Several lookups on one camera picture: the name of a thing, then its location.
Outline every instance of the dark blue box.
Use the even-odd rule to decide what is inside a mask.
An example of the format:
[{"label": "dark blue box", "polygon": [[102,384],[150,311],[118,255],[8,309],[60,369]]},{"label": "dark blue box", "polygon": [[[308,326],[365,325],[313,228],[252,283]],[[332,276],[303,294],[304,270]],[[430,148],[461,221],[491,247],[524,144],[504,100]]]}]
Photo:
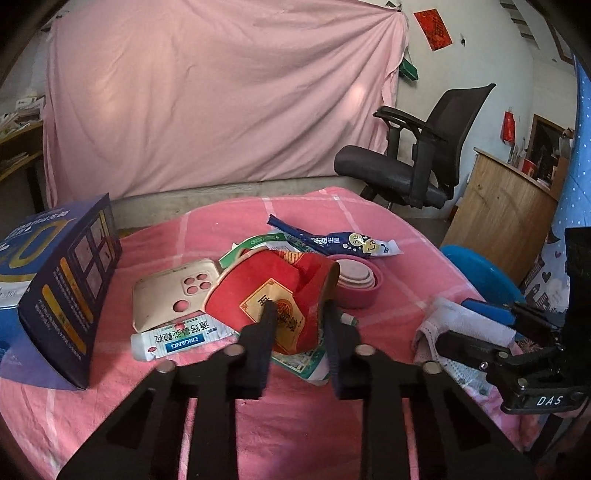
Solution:
[{"label": "dark blue box", "polygon": [[108,194],[29,217],[0,242],[0,377],[88,387],[100,311],[120,256]]}]

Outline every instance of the black mesh chair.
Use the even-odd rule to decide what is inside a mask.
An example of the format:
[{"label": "black mesh chair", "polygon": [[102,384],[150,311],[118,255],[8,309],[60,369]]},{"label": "black mesh chair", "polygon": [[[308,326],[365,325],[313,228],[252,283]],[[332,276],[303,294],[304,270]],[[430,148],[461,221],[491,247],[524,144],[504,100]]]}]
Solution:
[{"label": "black mesh chair", "polygon": [[[384,155],[348,145],[335,156],[338,175],[363,180],[366,200],[380,195],[389,202],[440,209],[453,198],[460,181],[460,154],[464,140],[486,97],[496,84],[486,87],[448,90],[426,122],[395,108],[382,106],[374,113],[388,126],[388,149]],[[409,129],[417,139],[408,165],[397,160],[400,132]],[[435,174],[437,186],[429,182]]]}]

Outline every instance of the polka dot fabric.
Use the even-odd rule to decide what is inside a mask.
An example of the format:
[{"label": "polka dot fabric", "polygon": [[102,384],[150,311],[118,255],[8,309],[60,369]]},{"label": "polka dot fabric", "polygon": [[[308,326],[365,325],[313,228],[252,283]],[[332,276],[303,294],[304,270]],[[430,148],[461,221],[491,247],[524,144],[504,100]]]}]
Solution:
[{"label": "polka dot fabric", "polygon": [[563,312],[569,306],[564,229],[591,225],[591,81],[576,65],[579,103],[574,148],[552,226],[522,290],[528,303]]}]

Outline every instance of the blue bowl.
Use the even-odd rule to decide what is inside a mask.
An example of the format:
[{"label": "blue bowl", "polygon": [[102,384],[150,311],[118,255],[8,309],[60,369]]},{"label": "blue bowl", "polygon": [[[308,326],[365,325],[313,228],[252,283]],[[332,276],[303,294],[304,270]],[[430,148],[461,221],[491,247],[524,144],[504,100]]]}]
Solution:
[{"label": "blue bowl", "polygon": [[458,245],[446,245],[441,248],[441,253],[464,274],[488,303],[525,303],[520,290],[509,277],[476,252]]}]

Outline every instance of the black metal bracket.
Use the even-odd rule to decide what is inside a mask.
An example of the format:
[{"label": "black metal bracket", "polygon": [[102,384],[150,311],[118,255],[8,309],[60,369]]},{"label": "black metal bracket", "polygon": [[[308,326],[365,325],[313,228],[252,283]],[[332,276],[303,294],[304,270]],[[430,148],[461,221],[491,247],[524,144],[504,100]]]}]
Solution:
[{"label": "black metal bracket", "polygon": [[436,362],[395,362],[361,343],[324,310],[324,340],[337,398],[363,399],[361,480],[410,478],[402,400],[413,419],[419,477],[446,480],[534,479],[523,457],[494,422]]},{"label": "black metal bracket", "polygon": [[[277,307],[207,361],[162,361],[80,447],[58,480],[177,480],[189,399],[198,398],[187,478],[235,480],[235,399],[260,398],[267,385]],[[207,461],[200,452],[207,451]]]},{"label": "black metal bracket", "polygon": [[[361,343],[332,301],[323,317],[333,389],[341,400],[363,399],[361,480],[410,478],[404,399],[410,402],[421,479],[535,478],[528,459],[438,363],[401,364]],[[191,398],[198,400],[187,478],[237,480],[235,399],[261,396],[276,327],[277,308],[268,301],[261,321],[245,327],[237,344],[186,367],[160,363],[58,480],[176,480]]]},{"label": "black metal bracket", "polygon": [[439,355],[486,372],[501,393],[501,410],[509,414],[560,413],[579,408],[589,386],[577,385],[560,368],[561,351],[546,347],[513,356],[511,351],[461,333],[448,331],[436,342]]}]

